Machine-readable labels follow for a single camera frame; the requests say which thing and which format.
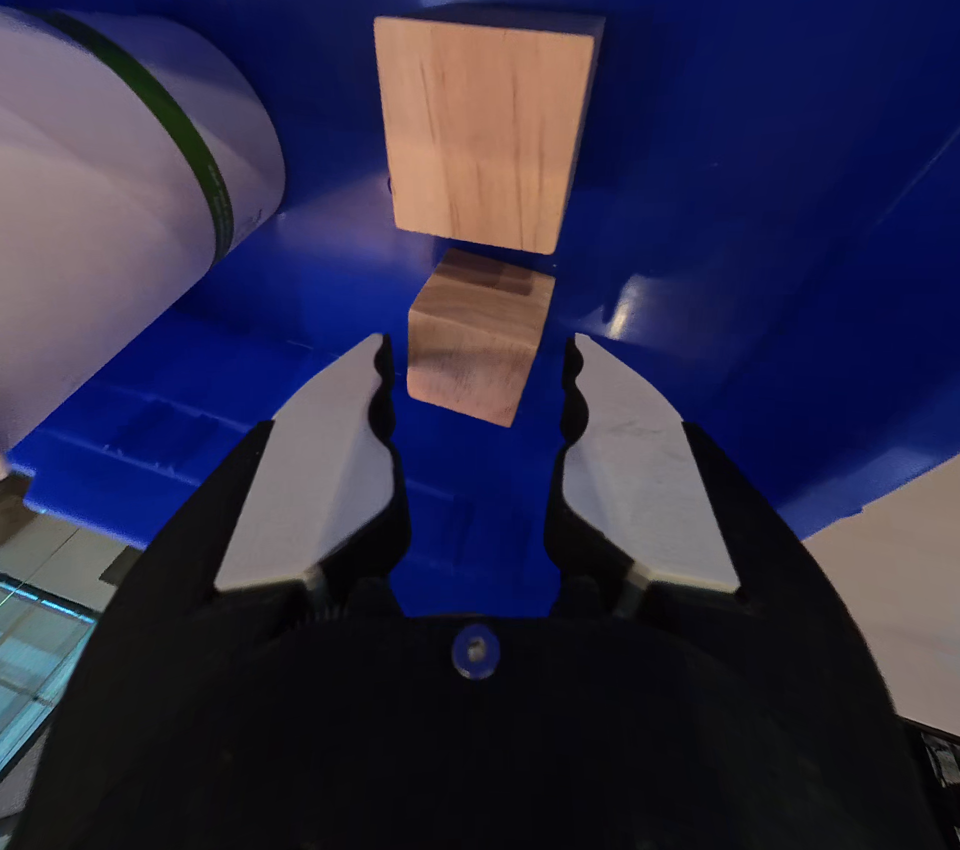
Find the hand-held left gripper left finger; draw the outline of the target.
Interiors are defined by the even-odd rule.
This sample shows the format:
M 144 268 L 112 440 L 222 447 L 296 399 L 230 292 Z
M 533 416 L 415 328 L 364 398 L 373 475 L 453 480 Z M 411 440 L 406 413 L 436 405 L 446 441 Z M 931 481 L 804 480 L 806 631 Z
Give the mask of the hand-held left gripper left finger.
M 214 578 L 219 595 L 292 584 L 332 614 L 359 584 L 389 579 L 412 539 L 394 371 L 390 337 L 371 334 L 274 415 Z

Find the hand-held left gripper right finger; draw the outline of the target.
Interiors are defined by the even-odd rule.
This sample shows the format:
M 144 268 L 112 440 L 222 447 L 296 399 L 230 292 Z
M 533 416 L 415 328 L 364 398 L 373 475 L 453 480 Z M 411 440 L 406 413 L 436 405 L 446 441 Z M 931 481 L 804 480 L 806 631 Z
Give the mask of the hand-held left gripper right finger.
M 651 585 L 732 597 L 738 572 L 679 412 L 585 334 L 568 339 L 561 378 L 544 524 L 561 576 L 592 580 L 621 617 Z

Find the wooden cube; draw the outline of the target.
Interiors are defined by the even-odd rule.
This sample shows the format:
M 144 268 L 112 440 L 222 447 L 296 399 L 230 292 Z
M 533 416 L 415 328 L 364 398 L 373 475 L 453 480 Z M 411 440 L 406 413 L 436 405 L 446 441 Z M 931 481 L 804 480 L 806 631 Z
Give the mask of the wooden cube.
M 448 249 L 409 311 L 410 397 L 510 428 L 555 284 L 546 273 Z
M 553 254 L 605 23 L 474 3 L 375 17 L 395 225 Z

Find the blue plastic bin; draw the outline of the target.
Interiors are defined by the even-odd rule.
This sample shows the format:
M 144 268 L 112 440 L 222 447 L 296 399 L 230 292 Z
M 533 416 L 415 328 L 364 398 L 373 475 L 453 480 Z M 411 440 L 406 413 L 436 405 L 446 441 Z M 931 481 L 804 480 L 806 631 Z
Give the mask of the blue plastic bin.
M 958 452 L 958 0 L 2 0 L 156 14 L 256 89 L 279 211 L 14 451 L 40 512 L 146 546 L 239 437 L 391 338 L 409 614 L 546 613 L 565 344 L 589 334 L 702 426 L 801 538 Z M 448 242 L 394 225 L 374 20 L 441 4 L 605 18 L 510 429 L 406 393 Z

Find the white paper cup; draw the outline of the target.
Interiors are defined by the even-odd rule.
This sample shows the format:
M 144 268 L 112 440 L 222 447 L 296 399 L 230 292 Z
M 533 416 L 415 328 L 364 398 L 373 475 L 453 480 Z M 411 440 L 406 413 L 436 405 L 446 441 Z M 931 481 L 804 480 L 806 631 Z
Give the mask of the white paper cup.
M 156 16 L 2 7 L 6 456 L 270 218 L 282 148 L 257 93 Z

